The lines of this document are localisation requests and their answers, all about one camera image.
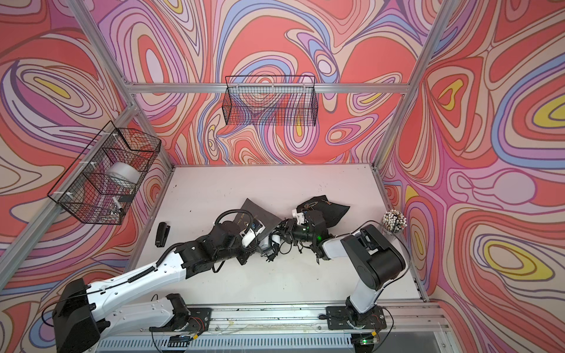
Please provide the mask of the black hair dryer pouch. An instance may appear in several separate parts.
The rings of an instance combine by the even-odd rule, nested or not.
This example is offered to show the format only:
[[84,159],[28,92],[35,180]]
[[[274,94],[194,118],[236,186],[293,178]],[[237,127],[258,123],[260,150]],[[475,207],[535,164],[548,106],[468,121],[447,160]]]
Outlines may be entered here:
[[336,226],[349,210],[350,206],[331,202],[325,195],[312,197],[297,206],[297,213],[321,212],[328,228]]

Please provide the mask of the grey hair dryer pouch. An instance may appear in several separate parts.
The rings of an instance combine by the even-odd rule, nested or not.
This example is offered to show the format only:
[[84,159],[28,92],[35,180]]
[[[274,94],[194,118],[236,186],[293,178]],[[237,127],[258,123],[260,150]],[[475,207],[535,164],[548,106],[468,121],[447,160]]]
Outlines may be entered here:
[[[268,210],[263,209],[258,204],[254,203],[251,199],[246,199],[241,209],[249,211],[253,214],[256,221],[265,226],[265,229],[257,234],[257,240],[262,241],[266,238],[270,232],[272,232],[275,227],[282,221],[281,218],[275,216],[275,214],[270,213]],[[240,231],[244,231],[247,228],[247,224],[250,222],[249,216],[244,213],[236,213],[234,222],[240,228]]]

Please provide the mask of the white hair dryer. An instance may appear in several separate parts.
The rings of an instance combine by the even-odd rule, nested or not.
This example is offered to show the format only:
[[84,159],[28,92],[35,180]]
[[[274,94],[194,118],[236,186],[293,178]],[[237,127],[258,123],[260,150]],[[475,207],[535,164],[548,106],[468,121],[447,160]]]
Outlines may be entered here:
[[261,257],[265,257],[267,262],[273,262],[281,254],[281,246],[284,243],[286,243],[285,235],[275,229],[262,241],[258,241],[256,238],[248,248],[243,247],[243,250],[245,254],[259,254]]

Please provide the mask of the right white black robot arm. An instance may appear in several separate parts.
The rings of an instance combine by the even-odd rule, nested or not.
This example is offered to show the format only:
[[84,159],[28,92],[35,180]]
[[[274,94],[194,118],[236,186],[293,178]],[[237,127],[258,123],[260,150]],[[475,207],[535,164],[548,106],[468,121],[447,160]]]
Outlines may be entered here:
[[385,236],[385,229],[373,220],[353,232],[330,234],[320,211],[296,213],[283,220],[276,231],[282,240],[310,249],[317,260],[347,258],[358,275],[353,293],[346,299],[352,316],[363,316],[372,310],[384,288],[401,277],[408,261]]

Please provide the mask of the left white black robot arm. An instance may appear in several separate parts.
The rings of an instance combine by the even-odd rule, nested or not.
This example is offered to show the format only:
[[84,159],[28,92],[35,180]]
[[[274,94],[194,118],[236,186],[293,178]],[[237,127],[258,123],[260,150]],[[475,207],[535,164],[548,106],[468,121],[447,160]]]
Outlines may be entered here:
[[86,283],[79,278],[63,289],[51,314],[58,352],[84,352],[117,323],[110,315],[163,286],[203,272],[217,272],[226,260],[244,265],[265,226],[257,220],[244,229],[235,222],[216,223],[193,241],[171,245],[153,263],[110,279]]

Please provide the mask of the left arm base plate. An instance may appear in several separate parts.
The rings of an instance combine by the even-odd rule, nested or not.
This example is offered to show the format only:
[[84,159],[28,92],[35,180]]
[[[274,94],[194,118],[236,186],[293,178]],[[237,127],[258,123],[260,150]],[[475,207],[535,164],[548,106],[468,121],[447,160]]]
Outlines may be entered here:
[[175,313],[171,319],[160,326],[151,326],[150,332],[189,332],[202,334],[208,331],[212,309],[209,307],[188,308]]

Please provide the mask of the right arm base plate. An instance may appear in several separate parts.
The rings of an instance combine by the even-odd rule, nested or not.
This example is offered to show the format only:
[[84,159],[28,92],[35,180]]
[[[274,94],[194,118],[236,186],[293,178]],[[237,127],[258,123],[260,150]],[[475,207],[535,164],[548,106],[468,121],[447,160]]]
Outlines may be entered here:
[[380,332],[387,328],[383,308],[374,306],[366,313],[358,313],[353,307],[328,306],[319,318],[325,320],[330,330],[371,329]]

